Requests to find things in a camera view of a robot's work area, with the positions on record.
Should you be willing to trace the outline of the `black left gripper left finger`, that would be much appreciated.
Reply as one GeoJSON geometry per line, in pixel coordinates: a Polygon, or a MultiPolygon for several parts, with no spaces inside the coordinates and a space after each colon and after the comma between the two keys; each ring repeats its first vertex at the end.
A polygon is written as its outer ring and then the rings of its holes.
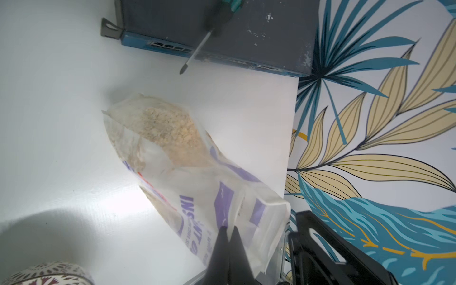
{"type": "Polygon", "coordinates": [[[219,229],[204,285],[256,285],[238,228],[228,237],[228,228],[219,229]]]}

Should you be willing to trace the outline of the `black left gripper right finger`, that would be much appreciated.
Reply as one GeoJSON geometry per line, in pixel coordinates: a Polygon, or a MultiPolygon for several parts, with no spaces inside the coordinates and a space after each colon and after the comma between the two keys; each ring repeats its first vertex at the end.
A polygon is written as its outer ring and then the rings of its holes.
{"type": "Polygon", "coordinates": [[[287,235],[293,285],[397,285],[393,273],[345,241],[312,211],[287,235]]]}

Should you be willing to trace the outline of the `white purple oats bag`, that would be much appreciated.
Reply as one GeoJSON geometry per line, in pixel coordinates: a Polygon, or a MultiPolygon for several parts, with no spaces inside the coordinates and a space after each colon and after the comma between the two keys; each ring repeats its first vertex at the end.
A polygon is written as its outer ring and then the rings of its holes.
{"type": "Polygon", "coordinates": [[[289,221],[287,201],[226,158],[180,106],[135,94],[103,120],[120,161],[203,264],[227,227],[239,231],[253,273],[266,271],[289,221]]]}

